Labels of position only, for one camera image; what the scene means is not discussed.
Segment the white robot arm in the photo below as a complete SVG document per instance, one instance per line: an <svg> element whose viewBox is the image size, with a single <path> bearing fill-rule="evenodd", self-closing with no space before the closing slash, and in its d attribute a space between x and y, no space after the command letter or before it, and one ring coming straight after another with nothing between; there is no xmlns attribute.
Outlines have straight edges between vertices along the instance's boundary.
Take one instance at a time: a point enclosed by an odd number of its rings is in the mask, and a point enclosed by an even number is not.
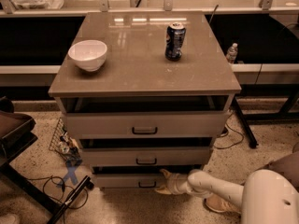
<svg viewBox="0 0 299 224"><path fill-rule="evenodd" d="M156 189L161 194L189 194L206 198L215 193L241 209L241 224L299 224L299 193L282 175L258 170L244 185L213 177L198 169L187 175L165 169L165 181Z"/></svg>

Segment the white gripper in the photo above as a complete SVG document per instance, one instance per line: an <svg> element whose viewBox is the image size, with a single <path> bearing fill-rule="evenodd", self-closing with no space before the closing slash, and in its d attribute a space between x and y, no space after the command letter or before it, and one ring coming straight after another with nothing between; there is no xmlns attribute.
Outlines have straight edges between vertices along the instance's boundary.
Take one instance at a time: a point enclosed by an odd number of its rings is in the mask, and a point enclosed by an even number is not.
<svg viewBox="0 0 299 224"><path fill-rule="evenodd" d="M167 179L167 187L161 186L155 191L163 195L179 195L189 193L191 187L188 183L188 176L183 174L172 174L166 169L161 169L160 172Z"/></svg>

